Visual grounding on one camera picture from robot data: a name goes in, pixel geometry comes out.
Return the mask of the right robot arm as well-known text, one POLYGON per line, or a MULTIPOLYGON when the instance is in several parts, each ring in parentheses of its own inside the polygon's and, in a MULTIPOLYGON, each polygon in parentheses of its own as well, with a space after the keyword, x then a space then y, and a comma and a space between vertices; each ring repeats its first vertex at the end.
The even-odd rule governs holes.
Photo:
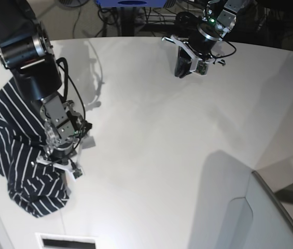
POLYGON ((61 80, 50 40, 27 1, 0 1, 0 61, 12 72, 22 97, 42 104, 47 146, 37 162, 78 178, 76 149, 92 125, 73 110, 72 102, 60 99, 57 90, 70 80, 68 67, 61 80))

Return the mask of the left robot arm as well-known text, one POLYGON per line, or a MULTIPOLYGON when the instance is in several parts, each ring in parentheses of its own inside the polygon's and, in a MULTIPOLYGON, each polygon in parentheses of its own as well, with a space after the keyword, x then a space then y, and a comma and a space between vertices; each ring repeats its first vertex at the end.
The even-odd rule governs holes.
POLYGON ((227 42, 233 52, 224 55, 215 54, 212 49, 233 30, 239 11, 247 4, 248 1, 207 1, 200 16, 188 11, 176 15, 174 25, 178 32, 162 37, 178 47, 175 77, 192 73, 205 76, 210 63, 226 65, 225 58, 234 55, 236 47, 227 42))

